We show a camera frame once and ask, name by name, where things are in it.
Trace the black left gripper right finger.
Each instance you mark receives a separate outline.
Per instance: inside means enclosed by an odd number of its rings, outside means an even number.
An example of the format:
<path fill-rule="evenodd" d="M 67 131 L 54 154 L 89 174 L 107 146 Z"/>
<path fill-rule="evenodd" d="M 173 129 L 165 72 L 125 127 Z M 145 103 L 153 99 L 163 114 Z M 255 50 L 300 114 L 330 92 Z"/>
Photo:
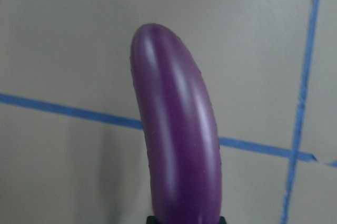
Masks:
<path fill-rule="evenodd" d="M 223 216 L 219 217 L 219 224 L 226 224 L 226 220 Z"/>

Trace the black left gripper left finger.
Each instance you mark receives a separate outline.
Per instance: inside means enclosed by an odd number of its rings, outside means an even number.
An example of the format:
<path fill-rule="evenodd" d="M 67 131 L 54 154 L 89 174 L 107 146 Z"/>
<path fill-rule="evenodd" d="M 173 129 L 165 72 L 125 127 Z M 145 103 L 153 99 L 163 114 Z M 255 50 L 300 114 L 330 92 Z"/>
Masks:
<path fill-rule="evenodd" d="M 156 216 L 148 216 L 146 218 L 146 224 L 157 224 Z"/>

